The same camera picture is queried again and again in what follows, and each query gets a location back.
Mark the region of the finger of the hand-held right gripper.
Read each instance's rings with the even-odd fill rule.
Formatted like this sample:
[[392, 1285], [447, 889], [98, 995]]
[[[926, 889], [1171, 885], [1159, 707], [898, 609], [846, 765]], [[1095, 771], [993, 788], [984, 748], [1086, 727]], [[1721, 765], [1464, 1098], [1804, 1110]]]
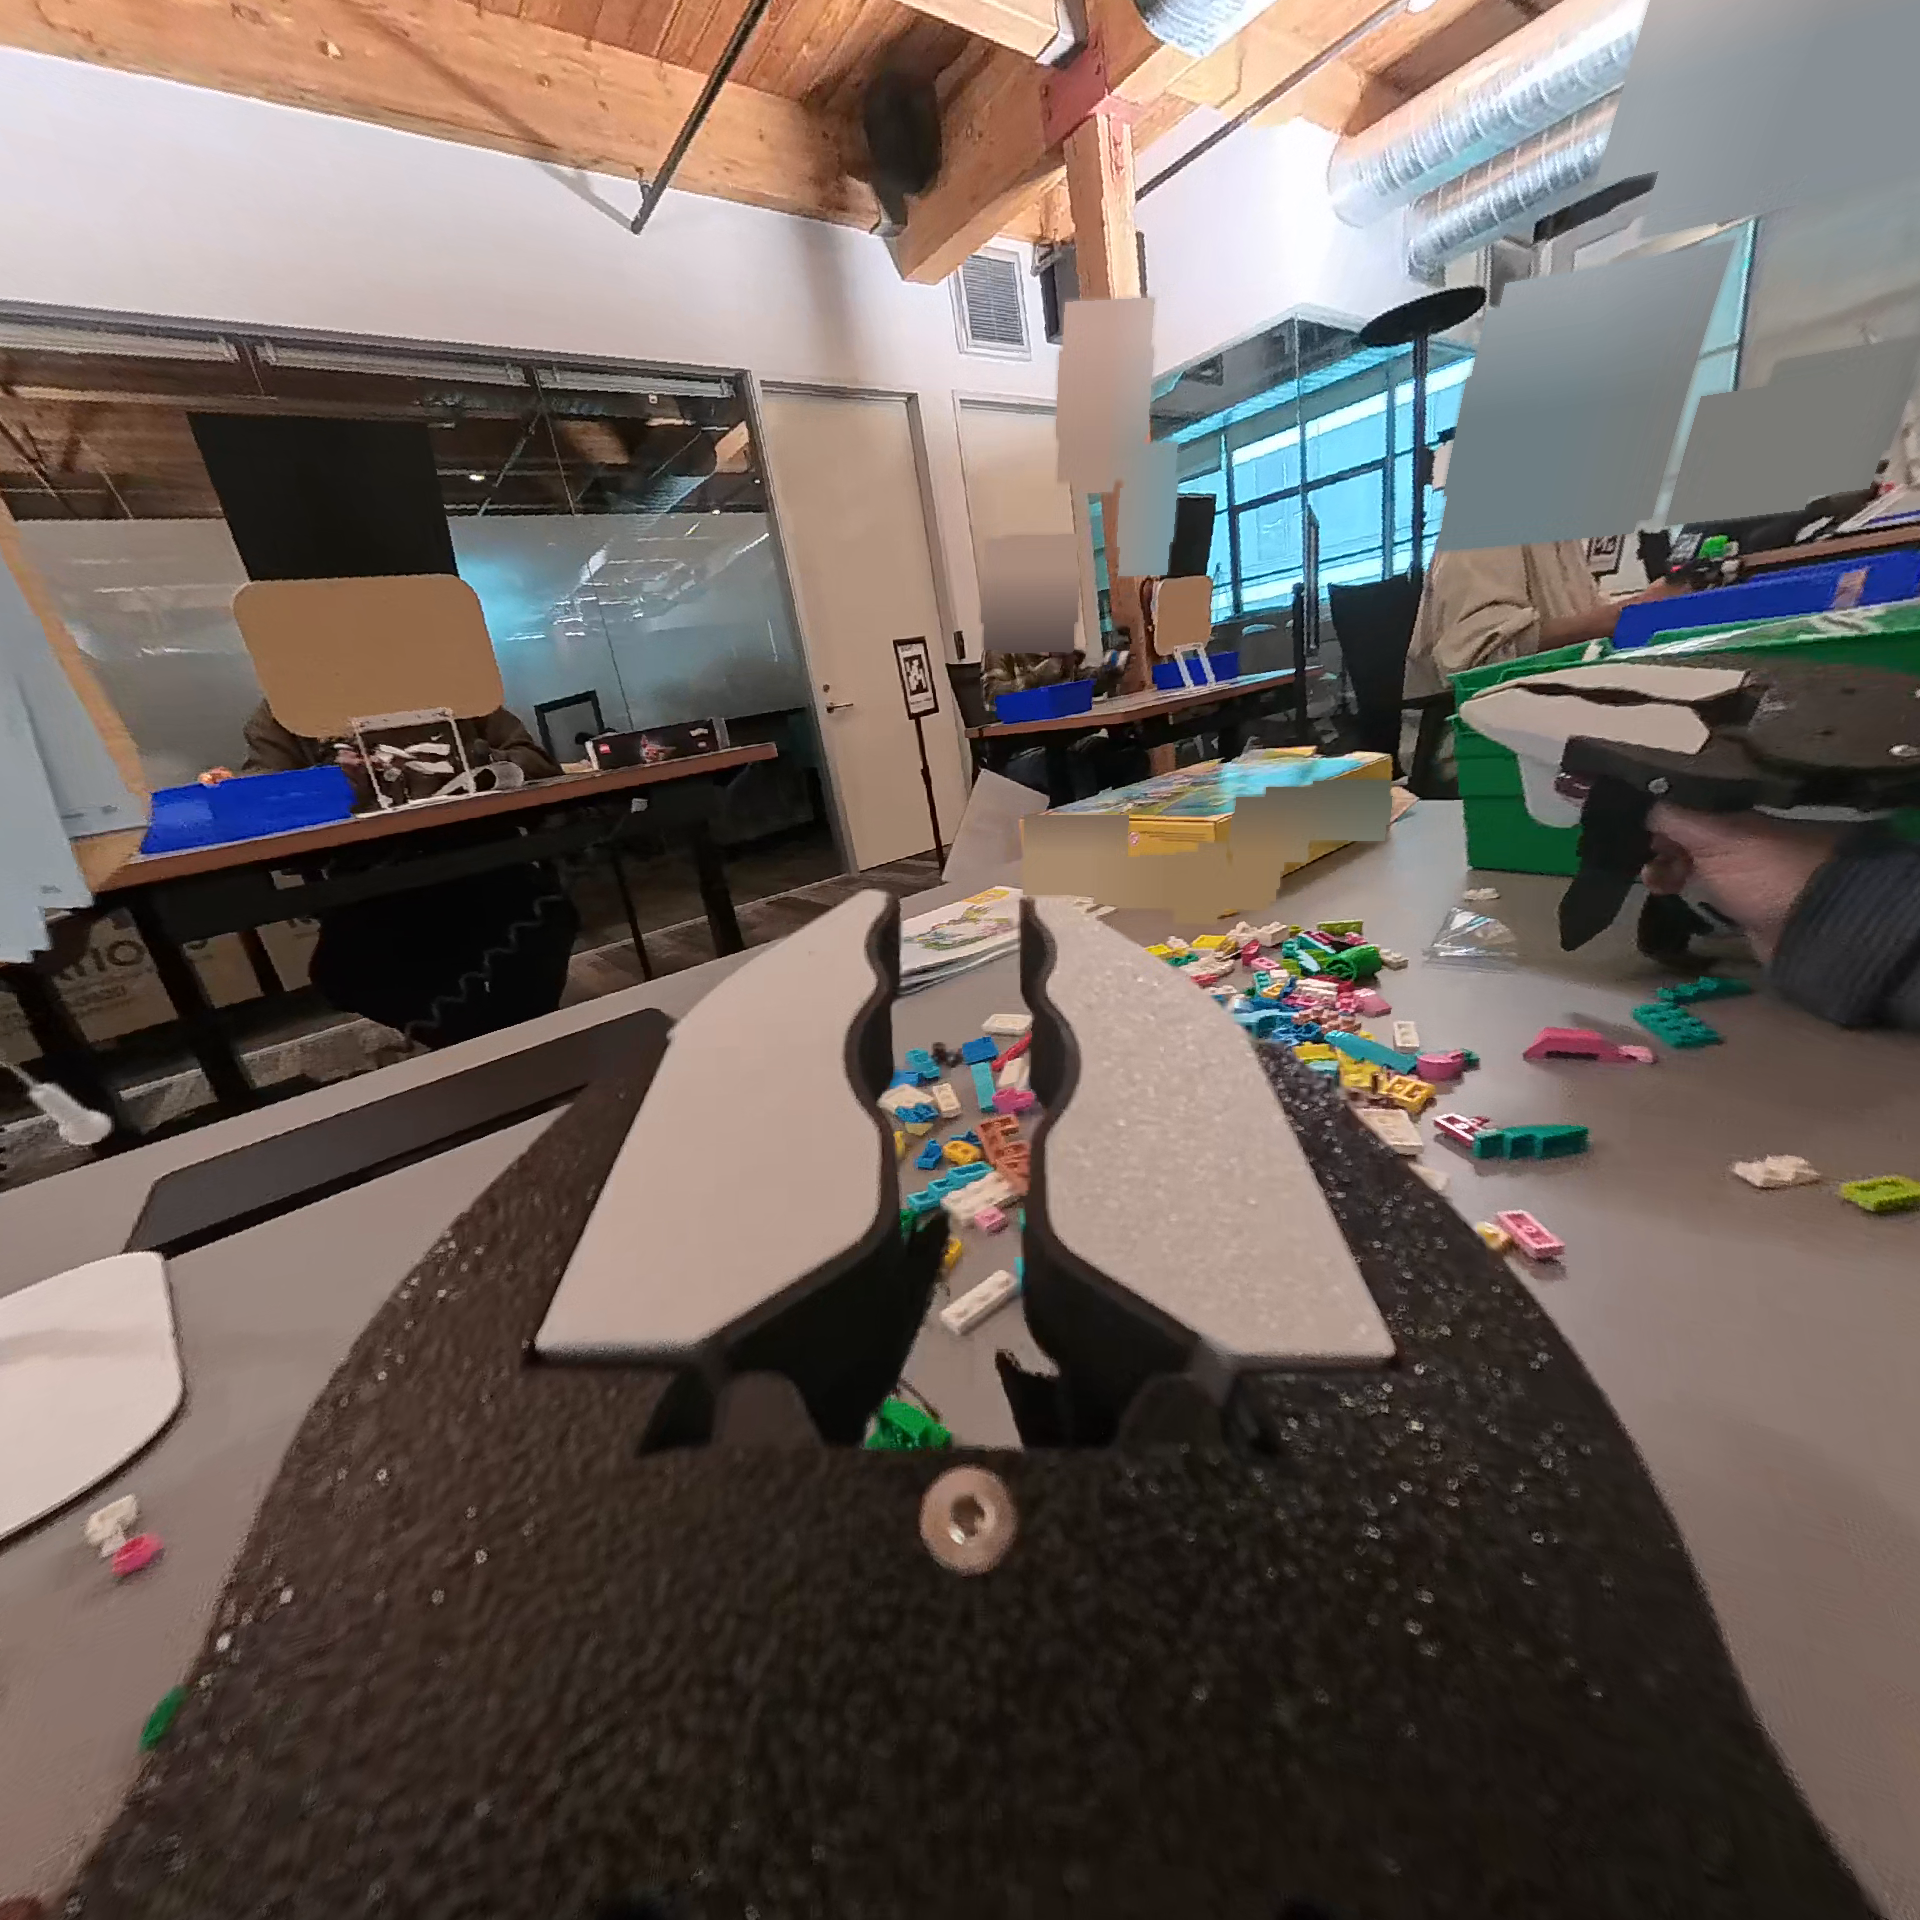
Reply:
[[1560, 673], [1521, 673], [1497, 691], [1536, 691], [1536, 700], [1594, 700], [1594, 707], [1712, 707], [1735, 700], [1754, 673], [1739, 663], [1640, 663], [1640, 658], [1600, 658], [1600, 663], [1560, 663]]
[[1456, 714], [1456, 785], [1464, 785], [1464, 748], [1490, 739], [1490, 748], [1514, 758], [1521, 818], [1536, 829], [1573, 829], [1573, 799], [1560, 788], [1567, 739], [1619, 739], [1619, 748], [1673, 748], [1673, 758], [1695, 758], [1712, 739], [1712, 707], [1721, 707], [1721, 691], [1702, 691], [1702, 700], [1640, 700], [1640, 691], [1480, 691]]

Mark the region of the person's right hand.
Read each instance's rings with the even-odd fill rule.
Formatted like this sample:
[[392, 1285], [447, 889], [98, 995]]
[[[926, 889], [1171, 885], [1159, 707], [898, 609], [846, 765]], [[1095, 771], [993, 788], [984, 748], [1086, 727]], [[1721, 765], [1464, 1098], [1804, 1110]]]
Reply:
[[1725, 818], [1725, 811], [1652, 811], [1652, 864], [1662, 902], [1695, 889], [1739, 925], [1754, 958], [1775, 958], [1792, 902], [1837, 855], [1843, 829], [1804, 818]]

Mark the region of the black office chair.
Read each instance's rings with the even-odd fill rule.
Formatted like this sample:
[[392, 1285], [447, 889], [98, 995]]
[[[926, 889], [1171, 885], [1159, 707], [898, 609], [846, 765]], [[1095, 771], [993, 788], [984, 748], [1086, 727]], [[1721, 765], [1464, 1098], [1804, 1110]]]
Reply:
[[1332, 639], [1357, 700], [1357, 748], [1388, 758], [1418, 799], [1456, 799], [1446, 691], [1407, 700], [1421, 572], [1336, 582]]

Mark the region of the pile of colourful lego bricks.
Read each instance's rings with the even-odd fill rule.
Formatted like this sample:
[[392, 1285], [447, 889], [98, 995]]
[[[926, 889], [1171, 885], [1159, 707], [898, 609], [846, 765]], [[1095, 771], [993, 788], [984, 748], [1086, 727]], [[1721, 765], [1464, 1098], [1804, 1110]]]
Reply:
[[[1159, 971], [1175, 971], [1211, 1014], [1246, 1024], [1246, 1041], [1300, 1056], [1314, 1081], [1336, 1081], [1336, 1036], [1366, 1041], [1357, 1016], [1384, 1016], [1388, 1000], [1376, 995], [1384, 949], [1346, 925], [1226, 925], [1196, 947], [1150, 947]], [[947, 1216], [944, 1249], [944, 1330], [970, 1342], [993, 1323], [1016, 1285], [1016, 1229], [1031, 1229], [1031, 1164], [1035, 1164], [1035, 1062], [1031, 1062], [1031, 1014], [978, 1016], [970, 1041], [926, 1041], [898, 1062], [893, 1098], [916, 1132], [926, 1110], [957, 1116], [947, 1081], [970, 1067], [978, 1083], [978, 1132], [970, 1142], [926, 1142], [916, 1172], [926, 1184], [912, 1216]]]

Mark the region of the black floor lamp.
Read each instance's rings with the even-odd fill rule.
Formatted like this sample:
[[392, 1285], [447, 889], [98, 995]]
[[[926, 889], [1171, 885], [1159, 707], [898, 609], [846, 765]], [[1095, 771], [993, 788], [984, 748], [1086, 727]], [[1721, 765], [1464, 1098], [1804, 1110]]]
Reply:
[[1388, 304], [1384, 316], [1357, 328], [1357, 343], [1407, 343], [1418, 351], [1418, 532], [1407, 532], [1407, 582], [1421, 588], [1421, 497], [1435, 497], [1435, 334], [1464, 328], [1490, 292], [1480, 283], [1443, 283], [1418, 304]]

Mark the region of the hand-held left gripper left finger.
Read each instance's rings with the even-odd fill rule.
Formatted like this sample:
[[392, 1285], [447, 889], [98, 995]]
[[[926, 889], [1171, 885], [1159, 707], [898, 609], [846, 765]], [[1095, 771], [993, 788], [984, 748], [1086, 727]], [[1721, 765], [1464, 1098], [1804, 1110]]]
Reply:
[[886, 1394], [926, 1323], [898, 1249], [898, 902], [846, 889], [695, 995], [548, 1296], [548, 1364], [787, 1372]]

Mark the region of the white door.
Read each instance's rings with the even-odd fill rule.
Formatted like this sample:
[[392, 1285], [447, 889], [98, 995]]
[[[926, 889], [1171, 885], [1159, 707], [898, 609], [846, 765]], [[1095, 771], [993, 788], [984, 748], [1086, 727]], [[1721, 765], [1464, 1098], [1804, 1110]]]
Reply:
[[1080, 560], [1080, 507], [1063, 488], [1050, 402], [957, 393], [957, 488], [970, 488], [970, 543], [978, 543], [978, 629], [993, 658], [1005, 539], [1063, 539], [1063, 559]]
[[810, 393], [771, 379], [754, 388], [754, 421], [846, 864], [926, 855], [938, 818], [893, 658], [893, 639], [944, 629], [916, 421], [898, 393]]

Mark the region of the wooden top desk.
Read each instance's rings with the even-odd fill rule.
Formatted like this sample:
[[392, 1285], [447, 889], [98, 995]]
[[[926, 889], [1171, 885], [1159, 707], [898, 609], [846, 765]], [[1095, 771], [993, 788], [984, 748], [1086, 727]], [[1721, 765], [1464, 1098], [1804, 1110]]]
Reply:
[[1308, 739], [1308, 700], [1324, 681], [1332, 681], [1324, 663], [1308, 663], [1308, 673], [1290, 663], [1290, 673], [1239, 673], [1211, 691], [1119, 691], [1119, 700], [1095, 700], [1086, 714], [1050, 714], [1050, 727], [984, 714], [984, 727], [970, 727], [970, 765], [1005, 771], [1016, 748], [1040, 748], [1040, 799], [1065, 811], [1065, 739], [1112, 736], [1119, 748], [1171, 748], [1171, 739], [1211, 736], [1219, 758], [1239, 758], [1262, 714], [1290, 714], [1290, 739]]
[[695, 908], [708, 947], [734, 958], [737, 921], [712, 848], [712, 788], [737, 765], [766, 765], [771, 739], [745, 748], [708, 748], [708, 758], [659, 758], [659, 765], [615, 765], [615, 771], [557, 771], [557, 785], [517, 785], [478, 799], [422, 799], [391, 818], [344, 818], [344, 829], [297, 829], [297, 832], [253, 832], [253, 845], [211, 845], [211, 848], [163, 848], [126, 855], [96, 885], [96, 908], [126, 908], [163, 995], [182, 1024], [182, 1056], [211, 1083], [211, 1110], [235, 1116], [273, 1105], [224, 1036], [224, 1014], [205, 995], [182, 947], [211, 937], [253, 937], [352, 902], [392, 902], [499, 864], [557, 864], [570, 848], [626, 848], [630, 829], [663, 832], [695, 864]]

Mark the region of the black sign stand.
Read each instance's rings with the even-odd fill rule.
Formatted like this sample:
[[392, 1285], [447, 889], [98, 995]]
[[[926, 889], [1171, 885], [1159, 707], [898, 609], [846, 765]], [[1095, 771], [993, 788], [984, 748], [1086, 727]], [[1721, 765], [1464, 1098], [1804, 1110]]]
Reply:
[[926, 714], [944, 707], [938, 700], [938, 652], [926, 639], [893, 639], [893, 663], [898, 663], [898, 707], [912, 707], [916, 785], [926, 785], [926, 832], [938, 832], [938, 864], [944, 864], [944, 799], [938, 799], [938, 758], [926, 758]]

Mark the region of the white rounded board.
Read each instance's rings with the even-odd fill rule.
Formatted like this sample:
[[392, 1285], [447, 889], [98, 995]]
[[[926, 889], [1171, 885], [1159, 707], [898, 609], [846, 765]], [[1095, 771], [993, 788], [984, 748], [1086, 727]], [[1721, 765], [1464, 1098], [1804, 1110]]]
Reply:
[[146, 1454], [182, 1403], [163, 1257], [78, 1264], [0, 1296], [0, 1539]]

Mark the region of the black flat mat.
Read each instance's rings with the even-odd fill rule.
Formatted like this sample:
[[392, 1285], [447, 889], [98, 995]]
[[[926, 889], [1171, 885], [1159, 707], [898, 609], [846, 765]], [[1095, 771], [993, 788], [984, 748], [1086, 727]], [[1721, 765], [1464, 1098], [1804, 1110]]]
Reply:
[[505, 1062], [451, 1067], [438, 1083], [379, 1098], [362, 1110], [182, 1164], [146, 1196], [126, 1257], [193, 1257], [300, 1204], [330, 1204], [344, 1184], [368, 1184], [391, 1172], [438, 1164], [517, 1116], [541, 1116], [615, 1067], [659, 1067], [663, 1024], [663, 1014], [600, 1016], [584, 1036], [548, 1036]]

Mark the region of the wall vent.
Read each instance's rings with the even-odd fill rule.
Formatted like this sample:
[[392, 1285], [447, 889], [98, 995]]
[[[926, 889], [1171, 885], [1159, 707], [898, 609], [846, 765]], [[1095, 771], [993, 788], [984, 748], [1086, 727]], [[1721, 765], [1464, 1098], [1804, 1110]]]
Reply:
[[957, 328], [957, 351], [984, 351], [984, 359], [1031, 359], [1031, 270], [1016, 251], [970, 251], [947, 270], [947, 328]]

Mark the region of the yellow lego box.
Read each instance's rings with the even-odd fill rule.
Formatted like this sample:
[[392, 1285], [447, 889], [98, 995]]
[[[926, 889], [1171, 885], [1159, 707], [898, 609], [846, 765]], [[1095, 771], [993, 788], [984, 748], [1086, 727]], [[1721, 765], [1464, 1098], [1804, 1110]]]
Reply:
[[1388, 829], [1418, 811], [1418, 788], [1376, 748], [1357, 758], [1239, 748], [1175, 771], [1112, 785], [1095, 799], [1065, 799], [1063, 818], [1126, 818], [1126, 848], [1143, 855], [1143, 848], [1226, 845], [1239, 799], [1308, 788], [1308, 785], [1366, 785], [1388, 799]]

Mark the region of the person's right forearm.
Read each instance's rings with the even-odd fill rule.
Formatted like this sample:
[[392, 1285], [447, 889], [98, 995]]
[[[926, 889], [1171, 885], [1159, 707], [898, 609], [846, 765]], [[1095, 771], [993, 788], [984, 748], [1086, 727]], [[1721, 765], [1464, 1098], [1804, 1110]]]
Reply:
[[1920, 1036], [1920, 845], [1843, 832], [1784, 908], [1770, 989], [1826, 1024]]

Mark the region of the silver air duct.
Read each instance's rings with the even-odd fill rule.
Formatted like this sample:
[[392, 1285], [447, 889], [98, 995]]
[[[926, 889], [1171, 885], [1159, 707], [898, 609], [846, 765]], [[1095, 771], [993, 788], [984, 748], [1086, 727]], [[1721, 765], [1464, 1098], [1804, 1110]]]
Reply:
[[1640, 185], [1600, 185], [1600, 153], [1497, 153], [1435, 190], [1407, 198], [1400, 217], [1400, 260], [1418, 283], [1443, 283], [1446, 260], [1490, 251], [1490, 248], [1536, 248], [1536, 224], [1582, 224], [1634, 198]]
[[1611, 101], [1634, 69], [1640, 0], [1560, 0], [1407, 110], [1336, 137], [1332, 153], [1332, 208], [1376, 224], [1435, 185], [1552, 137], [1560, 119]]
[[1274, 0], [1136, 0], [1136, 22], [1188, 60], [1239, 41]]

